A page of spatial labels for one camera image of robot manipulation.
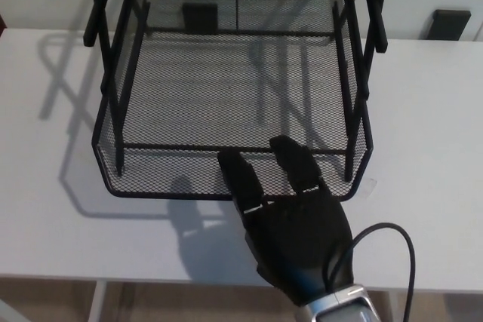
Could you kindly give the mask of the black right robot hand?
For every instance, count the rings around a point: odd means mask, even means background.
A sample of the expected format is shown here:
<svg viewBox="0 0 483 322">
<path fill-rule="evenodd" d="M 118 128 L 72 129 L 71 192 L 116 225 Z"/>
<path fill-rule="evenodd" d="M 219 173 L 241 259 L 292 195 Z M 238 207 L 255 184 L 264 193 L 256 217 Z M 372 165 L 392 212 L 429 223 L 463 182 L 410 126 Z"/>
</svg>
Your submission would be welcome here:
<svg viewBox="0 0 483 322">
<path fill-rule="evenodd" d="M 257 273 L 302 306 L 353 285 L 351 258 L 332 275 L 352 243 L 352 232 L 309 148 L 288 136 L 273 137 L 269 144 L 294 190 L 279 200 L 265 194 L 253 166 L 240 152 L 219 152 L 217 160 Z"/>
</svg>

